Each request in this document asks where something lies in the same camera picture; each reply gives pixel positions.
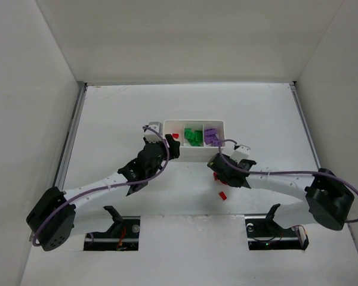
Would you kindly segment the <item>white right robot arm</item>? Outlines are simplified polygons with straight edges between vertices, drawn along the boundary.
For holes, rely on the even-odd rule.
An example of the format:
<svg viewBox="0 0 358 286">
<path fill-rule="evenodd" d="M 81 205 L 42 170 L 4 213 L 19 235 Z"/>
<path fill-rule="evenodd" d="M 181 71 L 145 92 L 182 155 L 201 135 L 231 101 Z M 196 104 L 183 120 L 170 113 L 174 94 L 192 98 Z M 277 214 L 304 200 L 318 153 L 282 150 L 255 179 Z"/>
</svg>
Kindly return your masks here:
<svg viewBox="0 0 358 286">
<path fill-rule="evenodd" d="M 340 231 L 346 223 L 354 201 L 353 193 L 328 169 L 318 172 L 285 174 L 264 167 L 254 160 L 234 161 L 217 153 L 207 166 L 216 180 L 233 187 L 264 189 L 297 198 L 294 204 L 274 203 L 267 213 L 283 229 L 295 225 L 318 223 L 330 230 Z"/>
</svg>

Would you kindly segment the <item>long green lego plate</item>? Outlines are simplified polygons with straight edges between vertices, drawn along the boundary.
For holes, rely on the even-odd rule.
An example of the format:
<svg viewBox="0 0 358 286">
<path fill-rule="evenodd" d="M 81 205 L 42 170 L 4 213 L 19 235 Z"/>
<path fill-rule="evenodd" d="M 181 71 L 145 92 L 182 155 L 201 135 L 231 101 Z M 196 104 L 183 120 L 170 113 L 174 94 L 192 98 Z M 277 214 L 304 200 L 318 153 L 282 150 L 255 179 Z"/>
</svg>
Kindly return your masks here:
<svg viewBox="0 0 358 286">
<path fill-rule="evenodd" d="M 203 142 L 202 141 L 197 141 L 197 140 L 189 140 L 189 144 L 192 147 L 202 147 L 203 146 Z"/>
</svg>

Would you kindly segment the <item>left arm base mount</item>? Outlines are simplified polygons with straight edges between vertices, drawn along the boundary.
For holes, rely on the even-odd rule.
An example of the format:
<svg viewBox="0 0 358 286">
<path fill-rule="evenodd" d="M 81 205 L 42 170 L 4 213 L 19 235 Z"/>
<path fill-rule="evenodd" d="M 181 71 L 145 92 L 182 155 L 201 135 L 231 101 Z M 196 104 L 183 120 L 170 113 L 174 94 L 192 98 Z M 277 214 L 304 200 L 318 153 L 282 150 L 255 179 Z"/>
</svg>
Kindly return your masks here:
<svg viewBox="0 0 358 286">
<path fill-rule="evenodd" d="M 112 224 L 103 232 L 85 235 L 83 251 L 138 251 L 141 217 L 121 216 L 113 206 L 104 206 Z"/>
</svg>

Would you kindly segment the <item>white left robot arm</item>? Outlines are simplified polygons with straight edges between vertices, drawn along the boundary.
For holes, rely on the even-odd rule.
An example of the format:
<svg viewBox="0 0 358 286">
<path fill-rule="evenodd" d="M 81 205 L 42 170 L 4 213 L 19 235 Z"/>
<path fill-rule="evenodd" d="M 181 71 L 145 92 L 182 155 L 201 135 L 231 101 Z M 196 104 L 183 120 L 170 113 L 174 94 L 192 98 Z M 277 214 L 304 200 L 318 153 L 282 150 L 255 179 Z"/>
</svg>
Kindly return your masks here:
<svg viewBox="0 0 358 286">
<path fill-rule="evenodd" d="M 166 134 L 155 142 L 145 141 L 135 159 L 102 180 L 64 191 L 56 186 L 47 189 L 26 218 L 33 246 L 51 251 L 74 235 L 115 234 L 121 216 L 112 200 L 143 189 L 179 156 L 180 142 Z"/>
</svg>

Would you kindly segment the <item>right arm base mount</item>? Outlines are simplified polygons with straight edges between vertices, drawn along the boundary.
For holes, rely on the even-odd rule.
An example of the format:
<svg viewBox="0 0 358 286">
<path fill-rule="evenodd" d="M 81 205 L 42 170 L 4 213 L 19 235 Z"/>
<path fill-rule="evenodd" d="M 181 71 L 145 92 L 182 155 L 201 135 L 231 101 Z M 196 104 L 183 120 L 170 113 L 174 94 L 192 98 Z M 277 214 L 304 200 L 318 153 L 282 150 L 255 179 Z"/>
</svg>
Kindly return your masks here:
<svg viewBox="0 0 358 286">
<path fill-rule="evenodd" d="M 301 250 L 309 246 L 309 238 L 302 225 L 284 229 L 273 219 L 280 204 L 271 207 L 267 214 L 245 216 L 248 248 L 251 251 Z"/>
</svg>

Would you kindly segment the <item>green square lego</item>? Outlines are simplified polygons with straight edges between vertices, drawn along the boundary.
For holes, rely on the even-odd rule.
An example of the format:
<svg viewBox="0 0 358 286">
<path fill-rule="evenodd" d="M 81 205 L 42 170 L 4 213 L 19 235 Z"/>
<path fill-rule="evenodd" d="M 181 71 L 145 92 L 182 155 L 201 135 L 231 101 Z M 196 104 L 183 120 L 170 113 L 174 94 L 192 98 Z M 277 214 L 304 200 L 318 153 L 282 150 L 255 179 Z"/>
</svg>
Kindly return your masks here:
<svg viewBox="0 0 358 286">
<path fill-rule="evenodd" d="M 203 132 L 201 130 L 195 131 L 195 140 L 203 141 Z"/>
<path fill-rule="evenodd" d="M 194 138 L 194 133 L 192 132 L 192 129 L 191 128 L 185 128 L 184 129 L 184 137 L 187 139 L 187 140 L 193 140 Z"/>
</svg>

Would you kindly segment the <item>large purple arch lego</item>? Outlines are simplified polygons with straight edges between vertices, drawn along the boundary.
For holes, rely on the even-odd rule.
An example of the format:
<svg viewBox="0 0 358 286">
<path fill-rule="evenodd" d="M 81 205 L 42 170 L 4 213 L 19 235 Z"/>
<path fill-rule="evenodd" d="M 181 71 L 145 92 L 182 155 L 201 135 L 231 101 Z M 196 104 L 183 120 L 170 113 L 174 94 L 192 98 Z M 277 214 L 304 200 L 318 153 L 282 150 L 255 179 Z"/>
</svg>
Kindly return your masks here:
<svg viewBox="0 0 358 286">
<path fill-rule="evenodd" d="M 203 130 L 203 139 L 206 145 L 213 144 L 214 142 L 218 142 L 217 129 L 216 128 L 208 128 Z"/>
</svg>

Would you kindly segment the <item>green two-stud lego brick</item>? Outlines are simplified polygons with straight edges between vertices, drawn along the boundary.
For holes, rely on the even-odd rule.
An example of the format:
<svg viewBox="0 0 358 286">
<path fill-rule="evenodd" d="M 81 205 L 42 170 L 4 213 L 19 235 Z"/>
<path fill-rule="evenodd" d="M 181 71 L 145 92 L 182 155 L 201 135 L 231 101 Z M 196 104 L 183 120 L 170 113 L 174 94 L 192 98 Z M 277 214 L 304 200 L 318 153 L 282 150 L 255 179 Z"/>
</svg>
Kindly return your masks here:
<svg viewBox="0 0 358 286">
<path fill-rule="evenodd" d="M 190 145 L 195 145 L 198 144 L 199 142 L 196 139 L 196 134 L 195 133 L 188 133 L 186 135 L 186 139 L 188 140 Z"/>
</svg>

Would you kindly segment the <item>small purple curved lego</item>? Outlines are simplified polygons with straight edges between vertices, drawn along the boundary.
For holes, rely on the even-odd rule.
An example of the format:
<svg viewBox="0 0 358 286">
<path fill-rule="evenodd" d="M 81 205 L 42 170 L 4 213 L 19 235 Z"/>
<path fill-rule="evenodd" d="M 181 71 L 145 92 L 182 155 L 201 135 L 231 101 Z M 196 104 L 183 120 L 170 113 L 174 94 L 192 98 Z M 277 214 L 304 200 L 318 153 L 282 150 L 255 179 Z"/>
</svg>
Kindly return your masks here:
<svg viewBox="0 0 358 286">
<path fill-rule="evenodd" d="M 219 146 L 222 146 L 223 143 L 219 139 L 215 139 L 215 140 L 212 141 L 211 145 L 213 147 L 219 147 Z"/>
</svg>

